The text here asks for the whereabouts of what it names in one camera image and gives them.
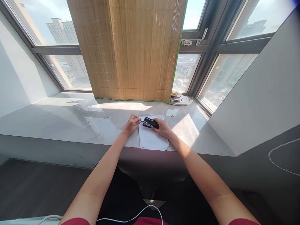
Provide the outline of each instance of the lap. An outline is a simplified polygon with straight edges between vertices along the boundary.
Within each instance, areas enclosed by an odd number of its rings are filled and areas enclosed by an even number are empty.
[[[209,204],[191,177],[183,182],[156,191],[155,200],[166,201],[161,207],[162,218],[169,225],[199,223],[218,224]],[[98,219],[110,218],[127,221],[134,218],[147,204],[138,183],[118,167],[103,200]],[[160,218],[157,210],[146,208],[138,217]],[[126,224],[134,224],[137,218]],[[108,220],[100,224],[120,224]]]

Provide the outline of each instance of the floor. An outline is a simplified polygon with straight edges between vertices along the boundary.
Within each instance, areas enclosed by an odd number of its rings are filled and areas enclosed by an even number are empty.
[[[9,159],[0,166],[0,221],[63,215],[90,173],[89,169]],[[152,199],[151,193],[159,183],[167,185],[166,180],[138,178],[144,198]],[[261,224],[281,224],[260,195],[233,192]]]
[[[9,159],[0,166],[0,221],[63,215],[89,169]]]

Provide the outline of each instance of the charging cable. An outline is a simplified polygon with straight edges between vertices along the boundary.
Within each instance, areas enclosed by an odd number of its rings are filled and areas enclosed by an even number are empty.
[[[163,216],[162,216],[162,214],[160,213],[160,210],[159,210],[156,206],[154,206],[154,205],[148,205],[148,206],[146,206],[142,211],[144,211],[144,210],[145,210],[146,208],[148,208],[149,206],[153,206],[154,208],[156,208],[156,209],[158,210],[158,212],[159,212],[159,214],[160,214],[160,217],[161,217],[161,219],[162,219],[162,225],[163,225]],[[131,220],[128,220],[128,221],[119,221],[119,220],[108,219],[108,218],[102,218],[102,219],[99,219],[99,220],[110,220],[110,221],[114,221],[114,222],[127,223],[127,222],[129,222],[129,221],[134,220],[136,217],[138,217],[139,214],[137,214],[134,218],[132,218]]]
[[[146,208],[148,208],[149,206],[153,206],[154,208],[156,208],[156,209],[158,210],[158,212],[159,212],[159,214],[160,214],[160,217],[161,217],[161,219],[162,219],[162,225],[163,225],[163,216],[162,216],[162,214],[160,213],[160,210],[159,210],[156,206],[154,206],[154,205],[148,205],[148,206],[146,206],[142,211],[139,212],[139,214],[141,214],[141,213],[142,213]],[[102,218],[102,219],[99,219],[99,220],[97,220],[97,221],[100,221],[100,220],[110,220],[110,221],[114,221],[114,222],[127,223],[127,222],[129,222],[129,221],[134,220],[136,217],[138,217],[139,214],[137,214],[134,218],[132,218],[131,220],[128,220],[128,221],[119,221],[119,220],[114,220],[114,219],[109,219],[109,218]],[[56,218],[56,219],[59,219],[59,220],[62,219],[61,216],[58,216],[58,215],[50,215],[50,216],[47,216],[47,217],[43,218],[43,219],[38,223],[38,225],[41,225],[42,222],[44,222],[45,220],[51,219],[51,218]]]
[[[40,224],[41,224],[42,222],[44,222],[45,220],[52,219],[52,218],[56,218],[56,219],[61,220],[63,217],[58,216],[58,215],[50,215],[50,216],[46,216],[45,218],[43,218],[43,219],[38,223],[38,225],[40,225]]]

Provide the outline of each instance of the green tape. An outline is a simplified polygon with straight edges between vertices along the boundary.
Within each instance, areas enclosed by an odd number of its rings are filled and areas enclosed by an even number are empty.
[[[104,97],[95,97],[95,98],[102,98],[102,99],[109,99],[109,100],[115,100],[115,101],[139,101],[139,102],[165,102],[166,101],[158,101],[158,100],[139,100],[139,99],[115,99],[115,98],[104,98]]]
[[[170,103],[170,101],[171,101],[171,95],[172,95],[173,84],[174,84],[174,79],[175,79],[176,66],[177,66],[177,60],[178,60],[178,55],[179,55],[179,49],[180,49],[180,43],[181,43],[181,36],[182,36],[183,24],[184,24],[184,18],[185,18],[185,13],[187,11],[187,5],[188,5],[188,0],[185,1],[185,6],[184,6],[184,12],[183,12],[183,18],[182,18],[182,24],[181,24],[181,32],[180,32],[180,37],[179,37],[179,44],[178,44],[178,49],[177,49],[177,56],[176,56],[176,62],[175,62],[175,68],[174,68],[174,74],[173,74],[171,92],[170,92],[170,97],[169,97],[169,102],[168,103]]]

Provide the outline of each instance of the white countertop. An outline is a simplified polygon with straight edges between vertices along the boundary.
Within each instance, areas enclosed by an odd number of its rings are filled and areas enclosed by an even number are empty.
[[[207,123],[208,118],[195,102],[174,106],[62,92],[0,117],[0,134],[112,145],[132,113],[165,116],[172,130],[197,153],[235,156]],[[140,147],[138,129],[125,146]],[[171,143],[167,151],[175,151]]]

